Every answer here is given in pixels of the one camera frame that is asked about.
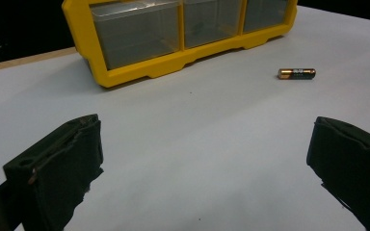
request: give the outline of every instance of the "yellow plastic organizer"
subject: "yellow plastic organizer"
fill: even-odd
[[[77,51],[106,88],[290,31],[298,0],[65,0]]]

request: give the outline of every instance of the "black and gold battery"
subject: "black and gold battery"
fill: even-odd
[[[288,79],[313,79],[315,77],[315,69],[313,68],[283,68],[278,71],[278,78],[283,80]]]

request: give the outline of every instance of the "white table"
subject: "white table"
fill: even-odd
[[[105,172],[66,230],[363,231],[305,158],[317,116],[370,132],[370,20],[298,10],[283,38],[111,90],[78,54],[0,70],[0,184],[6,162],[98,114]]]

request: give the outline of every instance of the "dark background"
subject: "dark background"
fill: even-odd
[[[0,0],[0,62],[74,46],[63,0]],[[300,6],[370,19],[370,1],[299,0]]]

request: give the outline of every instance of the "storage compartment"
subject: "storage compartment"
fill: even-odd
[[[143,0],[91,5],[108,69],[179,50],[178,0]]]
[[[283,23],[287,0],[248,0],[244,32]]]
[[[241,0],[184,0],[185,47],[234,37]]]

